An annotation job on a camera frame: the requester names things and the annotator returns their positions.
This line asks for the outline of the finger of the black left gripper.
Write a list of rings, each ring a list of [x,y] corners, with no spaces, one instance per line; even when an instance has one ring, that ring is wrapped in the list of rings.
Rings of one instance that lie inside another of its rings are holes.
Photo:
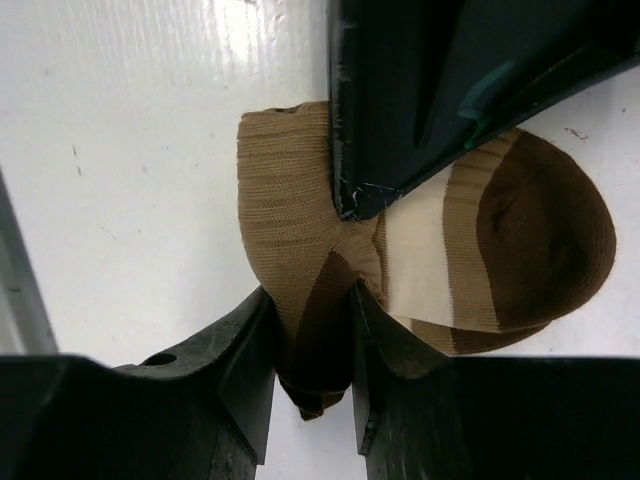
[[[635,1],[332,1],[333,201],[371,219],[455,159],[639,63]]]

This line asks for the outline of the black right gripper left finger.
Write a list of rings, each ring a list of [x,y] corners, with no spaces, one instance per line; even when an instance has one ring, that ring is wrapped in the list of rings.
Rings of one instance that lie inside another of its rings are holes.
[[[251,479],[263,464],[275,310],[262,289],[139,365],[1,359],[5,479]]]

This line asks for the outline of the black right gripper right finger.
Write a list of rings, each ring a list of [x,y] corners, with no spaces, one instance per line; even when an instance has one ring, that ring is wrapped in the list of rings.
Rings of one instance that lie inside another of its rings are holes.
[[[371,479],[635,479],[635,359],[449,357],[350,293],[356,441]]]

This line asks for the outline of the brown beige striped sock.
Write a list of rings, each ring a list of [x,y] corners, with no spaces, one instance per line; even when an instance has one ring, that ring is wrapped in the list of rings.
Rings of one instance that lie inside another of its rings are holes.
[[[275,369],[304,420],[353,378],[348,296],[448,355],[497,350],[588,302],[617,249],[599,190],[572,157],[514,128],[370,220],[342,220],[329,107],[250,112],[237,132],[239,226],[279,316]]]

